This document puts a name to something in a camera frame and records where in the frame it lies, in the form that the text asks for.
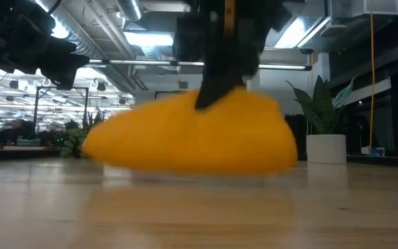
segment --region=wooden table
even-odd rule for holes
[[[398,248],[398,168],[183,178],[1,162],[0,248]]]

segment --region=fluorescent light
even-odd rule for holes
[[[179,66],[204,66],[204,62],[179,62]]]
[[[158,60],[138,60],[138,59],[111,59],[110,64],[128,64],[128,65],[154,65],[154,66],[204,66],[204,62],[176,62],[176,61],[158,61]],[[276,70],[309,70],[309,66],[282,65],[282,64],[260,64],[259,69]]]
[[[105,75],[99,73],[93,68],[85,67],[85,68],[79,68],[76,71],[76,77],[77,78],[85,78],[85,79],[102,79],[106,80]]]
[[[137,46],[172,46],[173,38],[169,33],[132,33],[124,32],[127,41]]]
[[[283,33],[275,48],[294,48],[305,36],[305,24],[302,19],[297,18]]]
[[[151,61],[151,60],[131,60],[131,59],[112,59],[112,64],[128,64],[128,65],[154,65],[154,66],[170,66],[170,61]]]
[[[328,22],[331,21],[331,17],[326,17],[325,20],[323,20],[316,28],[314,28],[313,31],[311,31],[310,34],[308,34],[301,42],[297,44],[297,46],[300,48],[301,46],[305,45],[308,41],[313,38],[325,25],[328,24]]]
[[[52,100],[58,101],[60,103],[67,102],[67,100],[65,98],[61,98],[61,97],[52,97]]]
[[[41,0],[35,0],[36,3],[38,3],[39,6],[45,11],[48,11],[48,8],[41,2]],[[52,36],[59,38],[59,39],[65,39],[68,37],[70,34],[69,31],[62,26],[60,22],[58,22],[55,18],[55,16],[52,14],[53,19],[55,20],[56,26],[55,28],[52,29],[53,33]]]
[[[102,63],[102,59],[91,59],[90,63]]]
[[[39,92],[40,92],[40,93],[43,93],[43,94],[50,95],[50,96],[55,96],[55,95],[56,95],[56,94],[51,93],[50,91],[46,91],[46,90],[44,90],[44,89],[39,90]]]
[[[89,99],[92,100],[102,100],[102,99],[107,99],[108,97],[116,98],[117,95],[98,95],[98,96],[89,96]],[[29,100],[28,98],[34,98],[35,94],[22,94],[22,93],[0,93],[0,97],[14,97],[14,98],[23,98],[22,100],[24,101],[29,101],[32,103],[35,103],[33,100]],[[62,95],[61,97],[67,98],[67,99],[85,99],[86,96],[80,96],[80,95]],[[55,98],[54,96],[51,95],[46,95],[42,96],[42,98]]]
[[[306,66],[295,66],[295,65],[273,65],[273,64],[260,64],[259,69],[277,69],[277,70],[300,70],[303,71]]]
[[[106,68],[107,65],[85,65],[84,67],[91,67],[91,68]]]
[[[18,108],[18,109],[34,109],[35,106],[33,104],[0,104],[1,108]],[[57,105],[39,105],[38,109],[62,109],[66,111],[83,111],[84,107],[71,107],[71,106],[57,106]],[[128,106],[125,107],[87,107],[87,111],[126,111],[131,108]]]

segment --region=ceiling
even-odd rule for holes
[[[43,6],[50,8],[55,0],[35,0]],[[140,2],[144,14],[139,21],[130,22],[122,18],[118,8],[118,0],[63,0],[53,13],[53,17],[62,26],[63,38],[77,44],[78,53],[88,55],[91,59],[174,59],[170,46],[154,46],[152,49],[132,45],[124,32],[164,32],[174,34],[176,19],[188,11],[188,6],[182,1],[163,0],[134,0]],[[307,40],[301,48],[310,48],[316,52],[337,52],[353,46],[362,39],[369,37],[369,13],[367,10],[353,8],[358,3],[367,0],[338,0],[334,1],[332,8],[325,6],[326,0],[306,0],[297,3],[296,0],[285,1],[285,7],[293,14],[281,32],[270,30],[265,51],[261,56],[261,63],[306,65],[307,55],[302,54],[297,45],[305,37]],[[387,3],[396,3],[398,0],[381,0],[376,8],[393,10]],[[323,38],[321,33],[329,25],[328,14],[332,13],[333,24],[343,24],[347,30],[335,38]],[[379,15],[376,18],[376,28],[384,27],[390,22],[397,11]],[[19,81],[23,86],[18,89],[10,88],[10,82]],[[82,68],[78,71],[75,86],[88,87],[89,111],[103,108],[107,115],[119,109],[130,109],[135,104],[133,96],[141,92],[177,91],[182,89],[197,89],[202,81],[202,68],[193,66],[127,66],[113,65],[106,68]],[[96,90],[96,84],[105,82],[106,90]],[[47,85],[46,79],[38,72],[36,75],[14,74],[4,79],[0,72],[0,104],[5,104],[4,113],[9,118],[23,115],[31,118],[31,105],[35,103],[35,87]],[[53,102],[52,97],[65,98],[64,103]],[[126,104],[120,104],[121,97],[126,97]],[[60,111],[54,111],[57,117],[63,119],[74,118],[81,121],[80,106],[84,104],[81,93],[76,90],[70,92],[50,90],[40,99],[39,115],[52,111],[47,105],[54,104],[65,106]],[[11,111],[12,108],[23,111]]]
[[[51,5],[54,0],[37,0],[46,5]],[[319,52],[333,52],[344,50],[355,43],[369,37],[369,30],[363,28],[368,20],[365,10],[355,10],[353,5],[365,0],[338,0],[334,1],[332,8],[325,7],[326,0],[306,0],[297,3],[295,0],[285,0],[284,6],[293,14],[288,24],[278,33],[270,30],[267,36],[265,52],[261,57],[262,62],[275,64],[307,64],[307,56],[302,55],[298,49],[277,49],[281,37],[286,36],[296,22],[303,25],[302,31],[307,35],[315,26],[328,16],[331,10],[336,22],[345,24],[348,31],[337,38],[322,38],[323,28],[316,32],[303,48],[311,48]],[[63,0],[58,10],[63,10],[82,28],[94,44],[108,59],[174,59],[170,46],[158,46],[157,55],[149,57],[143,53],[140,46],[130,45],[124,36],[124,31],[144,30],[145,32],[164,32],[174,34],[176,31],[176,19],[187,11],[186,4],[182,1],[140,0],[144,14],[136,22],[124,21],[117,0]],[[394,15],[381,15],[377,19],[376,28],[386,25]],[[115,66],[126,80],[112,80],[121,91],[128,91],[135,95],[139,91],[165,91],[178,89],[178,81],[191,81],[189,88],[200,86],[202,69],[200,67],[159,67],[159,66]],[[128,86],[126,90],[122,85],[134,84],[134,89]]]

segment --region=ceiling light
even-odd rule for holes
[[[172,46],[173,38],[169,33],[132,33],[124,32],[127,41],[137,46]]]
[[[106,79],[105,75],[99,73],[93,68],[79,68],[76,71],[76,77],[85,79]]]
[[[297,44],[297,46],[300,48],[301,46],[305,45],[308,41],[313,38],[323,27],[325,27],[328,22],[331,21],[331,17],[326,17],[316,28],[314,28],[310,34],[308,34],[301,42]]]
[[[42,86],[45,86],[45,87],[50,86],[51,84],[52,84],[52,81],[49,80],[49,79],[45,79],[45,80],[42,82]]]
[[[139,60],[139,59],[112,59],[112,64],[128,64],[128,65],[154,65],[154,66],[170,66],[170,61],[151,61],[151,60]]]
[[[91,67],[91,68],[106,68],[107,65],[85,65],[84,67]]]
[[[296,70],[305,71],[307,66],[260,64],[259,69]]]
[[[0,104],[0,108],[17,108],[17,109],[34,109],[33,104]],[[57,106],[57,105],[39,105],[38,109],[61,109],[67,111],[83,111],[84,107],[72,107],[72,106]],[[125,107],[87,107],[87,111],[126,111],[131,110],[130,106]]]
[[[40,1],[40,0],[35,0],[36,3],[38,3],[39,6],[45,11],[48,11],[48,8]],[[55,28],[52,29],[53,33],[52,36],[59,38],[59,39],[65,39],[68,37],[70,34],[69,31],[62,26],[60,22],[58,22],[55,18],[55,16],[52,14],[53,19],[55,20],[56,26]]]
[[[46,91],[44,89],[39,90],[40,93],[42,94],[46,94],[46,95],[50,95],[50,96],[55,96],[56,94],[51,93],[50,91]]]
[[[179,66],[204,66],[204,62],[179,62]]]
[[[67,102],[67,100],[65,98],[61,98],[61,97],[53,97],[52,101],[59,102],[59,103],[66,103]]]
[[[102,63],[102,59],[91,59],[90,63]]]
[[[305,24],[300,18],[293,21],[283,33],[275,48],[294,48],[305,36]]]

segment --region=glass wall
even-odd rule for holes
[[[398,74],[389,84],[375,85],[374,124],[372,130],[372,156],[398,158]],[[339,132],[347,137],[349,155],[368,154],[371,123],[371,88],[355,89],[341,115]]]

